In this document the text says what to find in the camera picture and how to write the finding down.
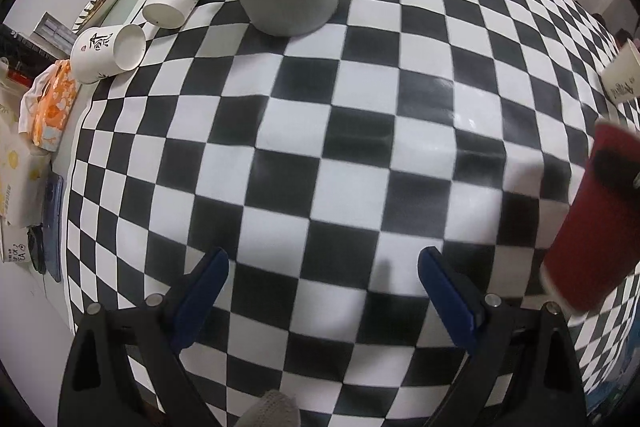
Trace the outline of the red ribbed paper cup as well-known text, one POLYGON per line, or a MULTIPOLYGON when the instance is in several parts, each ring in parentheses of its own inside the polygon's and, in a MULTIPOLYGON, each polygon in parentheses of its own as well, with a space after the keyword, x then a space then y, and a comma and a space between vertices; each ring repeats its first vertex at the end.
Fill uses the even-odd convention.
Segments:
POLYGON ((542 287, 569 314, 600 307, 639 262, 639 133, 599 120, 582 182, 542 260, 542 287))

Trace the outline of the white paper cup lying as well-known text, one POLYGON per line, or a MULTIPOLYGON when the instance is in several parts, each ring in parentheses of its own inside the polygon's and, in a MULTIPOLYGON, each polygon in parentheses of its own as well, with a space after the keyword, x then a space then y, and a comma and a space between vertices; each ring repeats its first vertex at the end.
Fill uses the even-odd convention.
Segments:
POLYGON ((142 62, 145 33, 135 24, 91 27, 75 40, 70 75, 85 84, 131 72, 142 62))

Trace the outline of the white paper cup upright right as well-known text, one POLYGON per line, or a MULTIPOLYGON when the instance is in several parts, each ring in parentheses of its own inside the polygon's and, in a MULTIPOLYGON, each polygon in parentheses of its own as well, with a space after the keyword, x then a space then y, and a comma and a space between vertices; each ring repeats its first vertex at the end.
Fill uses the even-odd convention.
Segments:
POLYGON ((632 40, 628 40, 603 69, 600 80, 605 95, 615 105, 639 98, 640 56, 632 40))

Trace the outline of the blue smartphone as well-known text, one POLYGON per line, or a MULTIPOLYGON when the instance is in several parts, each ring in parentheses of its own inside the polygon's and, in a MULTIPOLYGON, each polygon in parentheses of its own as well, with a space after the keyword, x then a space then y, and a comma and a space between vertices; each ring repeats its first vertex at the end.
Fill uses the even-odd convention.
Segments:
POLYGON ((49 174, 44 193, 42 241, 43 259, 47 272, 56 283, 62 280, 61 268, 61 216, 64 180, 55 172, 49 174))

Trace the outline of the black white checkered tablecloth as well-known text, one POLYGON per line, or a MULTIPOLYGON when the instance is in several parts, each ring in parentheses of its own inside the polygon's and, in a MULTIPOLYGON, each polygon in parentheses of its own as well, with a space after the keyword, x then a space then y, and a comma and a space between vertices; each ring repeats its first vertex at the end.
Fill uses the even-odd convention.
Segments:
POLYGON ((65 290, 78 322, 142 303, 205 251, 226 286, 182 361, 225 426, 266 391, 307 426, 420 426, 464 354, 416 272, 427 246, 541 305, 539 265, 612 105, 615 44, 573 0, 338 0, 305 37, 239 0, 145 27, 81 117, 65 290))

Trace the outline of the black round lid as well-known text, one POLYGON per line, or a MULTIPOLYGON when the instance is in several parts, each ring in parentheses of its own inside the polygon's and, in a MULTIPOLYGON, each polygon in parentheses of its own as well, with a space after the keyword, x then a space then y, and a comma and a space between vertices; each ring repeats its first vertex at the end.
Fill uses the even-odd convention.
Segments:
POLYGON ((46 274, 46 259, 44 259, 43 252, 43 238, 42 238, 42 228, 40 225, 38 227, 30 227, 27 230, 27 238, 28 238, 28 250, 30 260, 32 260, 32 267, 39 274, 46 274))

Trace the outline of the white enamel mug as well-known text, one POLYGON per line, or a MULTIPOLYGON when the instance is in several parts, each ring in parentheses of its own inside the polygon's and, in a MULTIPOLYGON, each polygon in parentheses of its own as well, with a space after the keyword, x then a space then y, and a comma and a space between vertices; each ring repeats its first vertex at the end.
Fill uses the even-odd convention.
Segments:
POLYGON ((1 220, 1 262, 29 262, 28 230, 8 225, 1 220))

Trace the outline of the yellow snack bag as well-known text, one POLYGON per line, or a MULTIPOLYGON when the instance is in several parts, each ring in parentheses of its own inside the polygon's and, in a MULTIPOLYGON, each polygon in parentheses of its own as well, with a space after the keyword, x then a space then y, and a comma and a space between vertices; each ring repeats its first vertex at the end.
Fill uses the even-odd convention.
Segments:
POLYGON ((1 62, 1 216, 17 228, 42 222, 44 193, 50 172, 50 155, 18 133, 18 112, 26 89, 8 76, 1 62))

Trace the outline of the patterned plate of snacks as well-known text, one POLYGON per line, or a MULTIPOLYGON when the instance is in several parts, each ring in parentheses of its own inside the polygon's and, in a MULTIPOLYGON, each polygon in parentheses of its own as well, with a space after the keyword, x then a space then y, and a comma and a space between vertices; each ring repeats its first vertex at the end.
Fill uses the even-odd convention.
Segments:
POLYGON ((88 28, 91 24, 99 23, 111 11, 112 6, 117 0, 90 0, 80 11, 78 17, 74 21, 72 31, 79 35, 81 31, 88 28))

